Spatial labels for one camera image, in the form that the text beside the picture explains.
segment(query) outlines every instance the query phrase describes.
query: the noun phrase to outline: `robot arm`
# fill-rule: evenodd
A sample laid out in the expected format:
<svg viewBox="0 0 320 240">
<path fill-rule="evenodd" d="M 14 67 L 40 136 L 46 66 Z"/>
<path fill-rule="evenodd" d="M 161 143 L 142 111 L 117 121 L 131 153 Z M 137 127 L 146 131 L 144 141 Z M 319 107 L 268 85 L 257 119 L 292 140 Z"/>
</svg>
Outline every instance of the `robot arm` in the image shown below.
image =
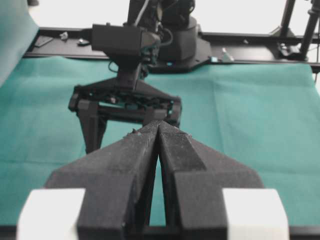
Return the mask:
<svg viewBox="0 0 320 240">
<path fill-rule="evenodd" d="M 160 47 L 170 43 L 162 42 L 166 29 L 161 20 L 164 10 L 176 2 L 131 0 L 124 26 L 93 25 L 92 49 L 103 51 L 118 70 L 115 78 L 74 88 L 68 107 L 80 120 L 87 153 L 100 148 L 108 120 L 143 125 L 164 120 L 179 126 L 181 99 L 143 81 Z"/>
<path fill-rule="evenodd" d="M 190 14 L 195 7 L 196 0 L 179 0 L 164 11 L 162 17 L 163 25 L 176 28 L 188 25 Z"/>
</svg>

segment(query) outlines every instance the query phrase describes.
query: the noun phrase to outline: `green cloth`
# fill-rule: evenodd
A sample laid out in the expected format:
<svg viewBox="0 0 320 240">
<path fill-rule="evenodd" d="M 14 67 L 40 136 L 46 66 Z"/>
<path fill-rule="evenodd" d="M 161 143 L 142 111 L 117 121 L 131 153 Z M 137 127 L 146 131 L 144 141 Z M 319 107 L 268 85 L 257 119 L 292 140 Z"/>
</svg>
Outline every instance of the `green cloth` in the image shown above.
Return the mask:
<svg viewBox="0 0 320 240">
<path fill-rule="evenodd" d="M 38 26 L 28 13 L 27 0 L 0 2 L 0 86 L 33 41 Z"/>
<path fill-rule="evenodd" d="M 29 191 L 52 170 L 85 154 L 68 102 L 74 85 L 113 77 L 107 64 L 22 59 L 0 88 L 0 225 L 16 223 Z M 181 96 L 181 130 L 276 188 L 291 225 L 320 225 L 320 98 L 308 65 L 207 65 L 146 82 Z M 110 121 L 102 145 L 139 127 Z M 158 165 L 151 224 L 164 223 Z"/>
</svg>

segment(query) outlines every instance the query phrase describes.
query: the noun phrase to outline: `black cable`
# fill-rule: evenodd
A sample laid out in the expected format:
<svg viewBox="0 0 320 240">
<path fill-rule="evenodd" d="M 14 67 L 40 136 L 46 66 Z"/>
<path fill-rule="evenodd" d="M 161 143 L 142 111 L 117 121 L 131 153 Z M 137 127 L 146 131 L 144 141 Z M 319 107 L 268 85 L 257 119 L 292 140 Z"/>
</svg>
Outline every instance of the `black cable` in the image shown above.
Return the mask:
<svg viewBox="0 0 320 240">
<path fill-rule="evenodd" d="M 118 73 L 118 71 L 116 71 L 116 70 L 113 70 L 113 69 L 111 69 L 111 64 L 113 63 L 113 61 L 110 61 L 109 62 L 109 65 L 108 65 L 108 68 L 109 68 L 109 70 L 111 71 L 111 72 L 113 72 L 113 73 Z"/>
<path fill-rule="evenodd" d="M 166 47 L 172 44 L 172 42 L 174 41 L 174 35 L 172 34 L 172 32 L 168 29 L 168 28 L 163 28 L 164 31 L 166 31 L 169 35 L 170 35 L 170 40 L 163 42 L 159 45 L 159 47 Z"/>
</svg>

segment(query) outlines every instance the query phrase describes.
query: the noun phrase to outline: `small white object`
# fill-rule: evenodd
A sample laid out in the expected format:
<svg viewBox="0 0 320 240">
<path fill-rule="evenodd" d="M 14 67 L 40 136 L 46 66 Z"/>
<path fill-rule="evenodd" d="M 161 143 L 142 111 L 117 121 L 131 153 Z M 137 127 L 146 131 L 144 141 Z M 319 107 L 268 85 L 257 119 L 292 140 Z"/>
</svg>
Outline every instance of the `small white object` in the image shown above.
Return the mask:
<svg viewBox="0 0 320 240">
<path fill-rule="evenodd" d="M 20 213 L 17 240 L 78 240 L 84 188 L 31 191 Z"/>
<path fill-rule="evenodd" d="M 233 56 L 230 55 L 230 53 L 227 52 L 227 49 L 225 47 L 222 48 L 222 62 L 224 63 L 232 63 L 235 59 Z"/>
<path fill-rule="evenodd" d="M 68 32 L 67 32 L 67 31 L 61 33 L 59 36 L 60 36 L 60 39 L 61 39 L 62 41 L 67 41 L 68 38 L 69 38 L 69 35 L 68 35 Z"/>
<path fill-rule="evenodd" d="M 147 6 L 148 6 L 148 3 L 149 3 L 149 0 L 145 0 L 144 1 L 144 4 L 138 14 L 138 17 L 136 18 L 135 22 L 134 22 L 134 26 L 138 26 L 143 14 L 145 13 L 146 9 L 147 9 Z"/>
<path fill-rule="evenodd" d="M 288 218 L 275 189 L 224 188 L 228 240 L 289 240 Z"/>
</svg>

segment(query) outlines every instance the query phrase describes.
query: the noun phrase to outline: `black plastic part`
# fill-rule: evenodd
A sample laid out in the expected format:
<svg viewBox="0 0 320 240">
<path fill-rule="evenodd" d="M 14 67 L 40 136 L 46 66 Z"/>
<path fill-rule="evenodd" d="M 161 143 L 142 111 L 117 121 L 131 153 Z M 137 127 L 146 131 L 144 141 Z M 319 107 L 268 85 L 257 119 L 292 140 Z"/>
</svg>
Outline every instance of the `black plastic part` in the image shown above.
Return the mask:
<svg viewBox="0 0 320 240">
<path fill-rule="evenodd" d="M 127 23 L 134 25 L 139 12 L 141 11 L 145 1 L 144 0 L 130 0 Z M 148 31 L 155 33 L 159 16 L 157 16 L 158 1 L 150 1 L 144 14 L 141 17 L 139 26 L 146 28 Z"/>
<path fill-rule="evenodd" d="M 167 225 L 148 226 L 160 156 Z M 222 188 L 263 188 L 255 171 L 163 121 L 55 170 L 46 188 L 85 188 L 80 240 L 226 240 Z M 320 227 L 291 226 L 291 240 L 320 239 Z M 14 240 L 15 226 L 0 226 Z"/>
<path fill-rule="evenodd" d="M 38 0 L 27 0 L 29 6 L 38 6 L 39 1 Z"/>
<path fill-rule="evenodd" d="M 158 60 L 162 62 L 180 62 L 193 57 L 197 50 L 197 20 L 190 17 L 189 24 L 177 28 L 175 25 L 164 25 L 173 35 L 169 46 L 164 46 L 159 51 Z"/>
<path fill-rule="evenodd" d="M 150 65 L 151 73 L 187 73 L 211 62 L 212 48 L 208 41 L 196 38 L 195 55 L 182 61 L 162 61 L 158 59 L 157 64 Z"/>
<path fill-rule="evenodd" d="M 85 188 L 77 221 L 80 240 L 121 240 L 127 228 L 149 223 L 158 148 L 158 122 L 55 170 L 45 187 Z"/>
<path fill-rule="evenodd" d="M 165 27 L 184 27 L 189 24 L 190 13 L 195 9 L 195 0 L 179 0 L 163 13 L 162 24 Z"/>
<path fill-rule="evenodd" d="M 99 114 L 99 102 L 79 100 L 77 116 L 85 141 L 85 152 L 91 153 L 99 149 L 107 128 L 107 120 Z"/>
<path fill-rule="evenodd" d="M 165 122 L 159 141 L 167 225 L 180 226 L 183 239 L 227 236 L 222 188 L 263 188 L 258 174 Z"/>
<path fill-rule="evenodd" d="M 142 30 L 133 26 L 92 26 L 92 50 L 110 55 L 141 56 Z"/>
<path fill-rule="evenodd" d="M 112 78 L 74 88 L 68 108 L 76 112 L 80 120 L 87 153 L 101 147 L 108 120 L 143 126 L 154 120 L 164 120 L 176 127 L 180 125 L 182 103 L 179 97 L 159 91 L 141 80 L 134 91 L 119 88 L 118 83 Z"/>
</svg>

